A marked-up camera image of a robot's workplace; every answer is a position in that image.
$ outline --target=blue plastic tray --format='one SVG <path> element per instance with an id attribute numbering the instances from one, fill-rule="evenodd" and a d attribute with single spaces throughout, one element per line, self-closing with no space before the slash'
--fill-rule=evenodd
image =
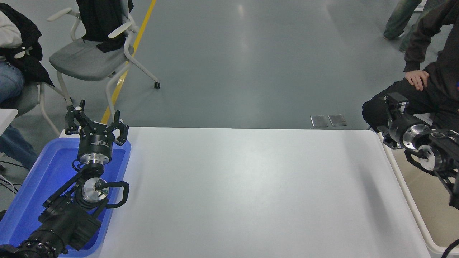
<path id="1" fill-rule="evenodd" d="M 0 222 L 0 244 L 18 246 L 35 231 L 41 223 L 38 216 L 45 210 L 42 206 L 50 195 L 76 174 L 72 161 L 77 158 L 79 138 L 57 138 L 50 141 L 39 155 L 37 162 L 25 179 L 18 194 Z M 104 166 L 101 176 L 107 182 L 123 180 L 128 165 L 131 145 L 113 145 L 112 161 Z M 119 189 L 110 189 L 109 203 L 115 203 Z M 66 256 L 85 257 L 92 254 L 102 243 L 113 209 L 104 209 L 98 219 L 102 226 L 80 250 L 69 248 Z"/>

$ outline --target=robotic arm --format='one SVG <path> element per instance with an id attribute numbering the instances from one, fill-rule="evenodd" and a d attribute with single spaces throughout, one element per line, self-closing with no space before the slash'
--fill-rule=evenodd
<path id="1" fill-rule="evenodd" d="M 449 129 L 432 129 L 426 122 L 407 114 L 409 101 L 399 93 L 388 94 L 386 104 L 388 126 L 378 127 L 384 144 L 392 149 L 404 148 L 411 164 L 438 177 L 451 196 L 449 205 L 459 209 L 459 134 Z"/>
<path id="2" fill-rule="evenodd" d="M 117 138 L 113 134 L 116 129 L 120 131 Z M 67 245 L 80 250 L 91 239 L 101 226 L 97 217 L 103 209 L 120 207 L 128 198 L 128 183 L 107 183 L 100 178 L 104 165 L 112 159 L 113 142 L 123 145 L 128 129 L 120 120 L 119 111 L 113 123 L 107 126 L 85 115 L 84 100 L 79 107 L 68 108 L 65 133 L 80 135 L 77 160 L 81 165 L 76 167 L 72 163 L 76 175 L 43 203 L 45 210 L 38 218 L 42 225 L 18 247 L 0 245 L 0 258 L 56 258 L 67 253 Z M 119 203 L 108 203 L 110 187 L 123 188 Z"/>

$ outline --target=sleeve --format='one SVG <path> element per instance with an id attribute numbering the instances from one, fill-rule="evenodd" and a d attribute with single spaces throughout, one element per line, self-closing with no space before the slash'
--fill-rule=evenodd
<path id="1" fill-rule="evenodd" d="M 432 37 L 440 32 L 443 25 L 454 24 L 459 12 L 459 2 L 449 0 L 427 13 L 418 23 L 416 31 L 411 35 L 405 52 L 404 72 L 420 70 L 425 60 L 425 52 Z"/>
<path id="2" fill-rule="evenodd" d="M 16 48 L 21 44 L 21 32 L 16 25 L 0 11 L 0 47 Z"/>

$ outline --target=jeans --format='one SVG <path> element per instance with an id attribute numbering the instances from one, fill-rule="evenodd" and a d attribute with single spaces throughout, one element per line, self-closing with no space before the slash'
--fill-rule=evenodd
<path id="1" fill-rule="evenodd" d="M 388 39 L 395 39 L 403 33 L 408 21 L 415 8 L 419 5 L 421 0 L 400 0 L 391 14 L 391 17 L 387 21 L 386 30 L 384 31 L 384 37 Z M 411 29 L 406 33 L 400 43 L 400 50 L 405 51 L 409 44 L 409 39 L 413 32 L 417 29 L 419 20 L 424 17 L 430 10 L 436 8 L 446 0 L 427 0 L 424 6 L 424 10 L 419 15 L 418 20 L 411 26 Z"/>
<path id="2" fill-rule="evenodd" d="M 403 79 L 363 104 L 362 116 L 375 132 L 378 132 L 378 126 L 388 124 L 389 115 L 384 97 L 392 92 L 398 92 L 409 100 L 407 114 L 434 113 L 432 119 L 434 128 L 459 131 L 459 102 L 448 98 L 430 79 L 423 91 L 417 90 Z"/>
<path id="3" fill-rule="evenodd" d="M 0 61 L 0 102 L 18 96 L 24 87 L 22 72 L 11 64 Z M 4 152 L 23 166 L 31 169 L 37 160 L 34 148 L 11 125 L 0 135 L 0 152 Z"/>

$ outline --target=black jacket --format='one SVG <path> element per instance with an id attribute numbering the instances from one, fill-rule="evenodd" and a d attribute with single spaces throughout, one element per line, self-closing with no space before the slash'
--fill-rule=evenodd
<path id="1" fill-rule="evenodd" d="M 86 34 L 83 39 L 101 41 L 97 48 L 106 53 L 120 49 L 125 40 L 124 34 L 113 39 L 107 35 L 122 24 L 122 8 L 119 0 L 77 0 L 78 9 Z M 129 0 L 129 12 L 134 7 Z"/>
<path id="2" fill-rule="evenodd" d="M 53 85 L 46 69 L 40 64 L 43 58 L 43 52 L 38 38 L 41 32 L 38 27 L 23 14 L 11 8 L 11 6 L 0 3 L 0 11 L 3 12 L 21 32 L 22 44 L 14 49 L 0 48 L 0 55 L 5 56 L 6 60 L 21 70 L 26 81 L 46 82 Z M 15 59 L 14 55 L 26 49 L 29 55 Z"/>
<path id="3" fill-rule="evenodd" d="M 443 52 L 437 61 L 426 66 L 430 79 L 446 96 L 459 101 L 459 1 L 449 0 L 430 11 L 418 23 L 405 53 L 404 71 L 420 69 L 425 60 L 425 52 L 431 38 L 440 32 L 443 25 L 452 24 L 453 28 L 446 40 Z"/>

